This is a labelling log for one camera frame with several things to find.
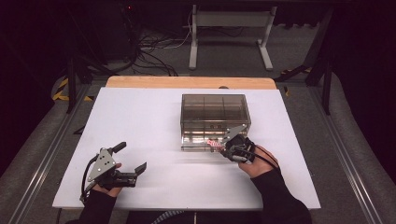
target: transparent plastic box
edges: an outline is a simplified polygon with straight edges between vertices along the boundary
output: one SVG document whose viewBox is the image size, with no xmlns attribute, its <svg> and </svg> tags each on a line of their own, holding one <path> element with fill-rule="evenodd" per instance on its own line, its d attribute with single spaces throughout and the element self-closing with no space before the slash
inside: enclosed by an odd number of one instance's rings
<svg viewBox="0 0 396 224">
<path fill-rule="evenodd" d="M 227 129 L 245 124 L 250 115 L 244 94 L 183 94 L 181 104 L 181 149 L 211 151 L 207 140 L 221 141 Z"/>
</svg>

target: white table surface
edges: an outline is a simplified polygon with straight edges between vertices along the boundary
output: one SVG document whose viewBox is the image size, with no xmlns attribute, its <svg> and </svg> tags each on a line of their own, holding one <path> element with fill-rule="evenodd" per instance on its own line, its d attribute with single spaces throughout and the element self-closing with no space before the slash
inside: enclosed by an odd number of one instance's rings
<svg viewBox="0 0 396 224">
<path fill-rule="evenodd" d="M 245 94 L 249 138 L 278 159 L 291 194 L 309 209 L 320 208 L 312 179 L 278 90 L 102 88 L 53 201 L 81 208 L 81 180 L 101 147 L 126 142 L 114 154 L 120 171 L 148 163 L 135 188 L 124 188 L 116 208 L 129 210 L 257 210 L 260 193 L 237 163 L 219 153 L 181 151 L 183 93 Z"/>
</svg>

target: person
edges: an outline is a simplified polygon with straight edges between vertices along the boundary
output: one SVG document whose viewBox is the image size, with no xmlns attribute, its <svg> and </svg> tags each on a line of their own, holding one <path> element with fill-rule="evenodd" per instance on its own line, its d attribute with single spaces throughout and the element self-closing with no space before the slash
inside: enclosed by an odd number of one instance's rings
<svg viewBox="0 0 396 224">
<path fill-rule="evenodd" d="M 239 162 L 238 166 L 249 175 L 250 180 L 262 195 L 262 210 L 259 213 L 260 218 L 256 223 L 312 223 L 311 215 L 307 207 L 290 194 L 274 155 L 264 147 L 258 145 L 255 147 L 255 153 L 265 158 L 267 161 L 256 158 L 252 163 Z M 90 192 L 90 197 L 80 214 L 79 220 L 72 220 L 67 222 L 67 224 L 107 224 L 120 191 L 121 188 L 107 190 L 96 185 Z M 181 220 L 185 221 L 186 218 L 184 217 L 189 215 L 196 216 L 196 213 L 186 212 L 183 216 L 176 215 L 175 217 L 178 218 L 168 218 L 161 223 L 188 223 L 181 222 Z M 211 222 L 210 220 L 207 221 L 207 218 L 201 218 L 199 220 L 205 220 L 201 223 L 218 223 L 214 221 Z"/>
</svg>

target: wire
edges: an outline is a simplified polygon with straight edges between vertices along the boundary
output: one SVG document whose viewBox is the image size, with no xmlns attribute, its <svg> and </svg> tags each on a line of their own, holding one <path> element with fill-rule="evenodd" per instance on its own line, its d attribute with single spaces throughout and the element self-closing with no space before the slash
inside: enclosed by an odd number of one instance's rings
<svg viewBox="0 0 396 224">
<path fill-rule="evenodd" d="M 277 166 L 279 166 L 276 159 L 274 157 L 272 157 L 270 154 L 268 154 L 266 151 L 264 151 L 261 147 L 256 146 L 256 145 L 254 147 L 258 148 L 261 152 L 265 153 L 268 157 L 270 157 L 276 163 Z"/>
<path fill-rule="evenodd" d="M 164 35 L 162 39 L 159 39 L 157 36 L 154 35 L 155 33 L 151 34 L 151 35 L 145 35 L 142 38 L 143 48 L 141 48 L 141 49 L 150 49 L 151 51 L 153 51 L 154 49 L 176 49 L 176 48 L 181 47 L 184 43 L 186 43 L 187 39 L 189 38 L 189 36 L 192 33 L 191 24 L 190 24 L 191 14 L 192 14 L 192 10 L 190 11 L 190 14 L 187 18 L 187 23 L 189 25 L 189 31 L 187 32 L 186 37 L 184 39 L 174 39 L 174 38 L 170 38 L 170 36 L 166 36 L 166 35 Z M 181 41 L 181 43 L 176 46 L 171 46 L 176 41 Z M 162 44 L 164 42 L 169 42 L 169 43 L 165 44 L 164 46 L 161 46 L 160 44 Z"/>
<path fill-rule="evenodd" d="M 270 166 L 272 166 L 272 167 L 274 168 L 274 170 L 276 170 L 276 171 L 280 174 L 280 176 L 282 176 L 282 174 L 280 173 L 280 167 L 279 167 L 279 166 L 276 167 L 275 165 L 273 165 L 270 161 L 268 161 L 268 160 L 265 159 L 264 157 L 262 157 L 262 156 L 260 156 L 260 155 L 258 155 L 258 154 L 256 154 L 256 153 L 254 153 L 254 152 L 246 151 L 246 150 L 241 149 L 241 148 L 238 148 L 238 147 L 235 147 L 234 149 L 237 150 L 237 151 L 245 152 L 245 153 L 247 153 L 247 154 L 250 154 L 250 155 L 252 155 L 252 156 L 255 156 L 255 157 L 259 158 L 259 159 L 262 160 L 262 161 L 265 161 L 265 162 L 268 163 Z"/>
<path fill-rule="evenodd" d="M 160 63 L 150 62 L 150 61 L 146 60 L 144 55 L 148 55 L 149 57 L 157 60 Z M 141 50 L 141 55 L 140 55 L 140 57 L 138 57 L 138 60 L 140 60 L 143 63 L 151 64 L 153 66 L 145 66 L 145 65 L 140 65 L 140 64 L 136 64 L 136 63 L 134 64 L 135 66 L 142 67 L 142 68 L 159 68 L 162 71 L 167 72 L 169 77 L 178 77 L 178 74 L 174 67 L 172 67 L 171 65 L 165 64 L 161 59 L 157 58 L 156 56 L 154 56 L 148 52 Z"/>
<path fill-rule="evenodd" d="M 85 201 L 87 200 L 87 193 L 85 192 L 85 180 L 87 179 L 87 174 L 88 174 L 88 170 L 90 169 L 91 165 L 96 162 L 96 160 L 98 159 L 99 155 L 94 156 L 87 164 L 87 167 L 85 168 L 84 171 L 84 176 L 82 177 L 82 183 L 81 183 L 81 197 L 80 199 L 83 200 L 83 202 L 85 203 Z"/>
</svg>

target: black cable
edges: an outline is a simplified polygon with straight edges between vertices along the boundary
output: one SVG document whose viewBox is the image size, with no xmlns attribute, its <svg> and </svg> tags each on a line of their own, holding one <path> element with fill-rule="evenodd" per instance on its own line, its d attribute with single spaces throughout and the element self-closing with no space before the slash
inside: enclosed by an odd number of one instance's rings
<svg viewBox="0 0 396 224">
<path fill-rule="evenodd" d="M 81 199 L 84 200 L 83 202 L 85 202 L 85 200 L 87 199 L 87 194 L 85 193 L 85 180 L 87 179 L 87 174 L 88 174 L 88 170 L 90 169 L 91 165 L 96 162 L 96 160 L 98 159 L 99 155 L 96 155 L 95 157 L 93 157 L 87 164 L 87 167 L 85 168 L 84 171 L 84 176 L 82 177 L 82 183 L 81 183 Z"/>
<path fill-rule="evenodd" d="M 246 151 L 246 150 L 241 149 L 241 148 L 235 147 L 234 149 L 237 150 L 237 151 L 245 152 L 245 153 L 247 153 L 247 154 L 250 154 L 250 155 L 252 155 L 252 156 L 255 156 L 255 157 L 259 158 L 259 159 L 262 160 L 262 161 L 265 161 L 265 162 L 268 163 L 270 166 L 272 166 L 272 167 L 280 174 L 280 176 L 282 176 L 282 174 L 280 173 L 280 167 L 279 167 L 279 166 L 276 167 L 275 165 L 273 165 L 270 161 L 268 161 L 268 160 L 265 159 L 264 157 L 262 157 L 262 156 L 260 156 L 260 155 L 258 155 L 258 154 L 256 154 L 256 153 L 254 153 L 254 152 Z"/>
<path fill-rule="evenodd" d="M 155 75 L 155 74 L 151 74 L 151 73 L 143 73 L 143 72 L 140 72 L 139 70 L 136 70 L 136 69 L 134 69 L 134 68 L 132 68 L 132 71 L 134 72 L 134 74 L 145 74 L 145 75 L 149 75 L 149 76 L 155 76 L 155 77 L 160 77 L 161 75 Z"/>
<path fill-rule="evenodd" d="M 269 158 L 271 158 L 277 166 L 279 166 L 279 164 L 277 163 L 276 159 L 274 157 L 272 157 L 270 154 L 268 154 L 266 151 L 264 151 L 262 148 L 258 147 L 258 146 L 254 146 L 256 148 L 258 148 L 261 152 L 265 153 Z"/>
<path fill-rule="evenodd" d="M 186 42 L 186 39 L 179 39 L 176 40 L 175 38 L 171 38 L 171 37 L 167 37 L 165 39 L 162 40 L 156 40 L 153 42 L 149 42 L 149 43 L 145 43 L 142 45 L 142 47 L 145 48 L 151 48 L 149 51 L 154 51 L 155 49 L 166 49 L 174 44 L 176 44 L 177 41 L 180 41 L 182 43 Z"/>
<path fill-rule="evenodd" d="M 176 72 L 176 70 L 175 70 L 174 67 L 172 67 L 171 65 L 165 64 L 163 61 L 161 61 L 161 59 L 155 57 L 155 56 L 152 55 L 152 54 L 149 54 L 149 53 L 147 53 L 147 52 L 145 52 L 145 51 L 141 51 L 141 52 L 142 52 L 142 54 L 146 54 L 146 55 L 148 55 L 148 56 L 154 58 L 154 59 L 157 60 L 158 62 L 160 62 L 160 63 L 163 65 L 163 67 L 167 70 L 169 77 L 172 76 L 171 71 L 174 73 L 174 77 L 178 77 L 178 74 L 177 74 L 177 72 Z"/>
<path fill-rule="evenodd" d="M 148 35 L 144 35 L 141 38 L 141 40 L 139 41 L 139 46 L 149 48 L 150 49 L 149 52 L 152 52 L 156 48 L 161 49 L 161 48 L 166 48 L 167 46 L 169 46 L 170 44 L 166 44 L 163 47 L 158 47 L 158 45 L 161 42 L 168 41 L 168 40 L 172 40 L 172 38 L 169 35 L 163 35 L 162 37 L 158 37 L 155 35 L 155 33 L 148 34 Z"/>
<path fill-rule="evenodd" d="M 139 61 L 141 61 L 143 63 L 152 64 L 153 66 L 144 66 L 144 65 L 140 65 L 140 64 L 136 64 L 136 63 L 134 65 L 137 66 L 137 67 L 141 67 L 141 68 L 158 68 L 158 69 L 161 69 L 162 71 L 164 71 L 164 72 L 166 72 L 168 74 L 170 73 L 170 70 L 174 74 L 176 73 L 175 69 L 172 66 L 170 66 L 170 65 L 166 65 L 166 67 L 163 67 L 160 63 L 149 62 L 146 59 L 144 59 L 144 57 L 143 57 L 143 59 L 139 58 Z"/>
</svg>

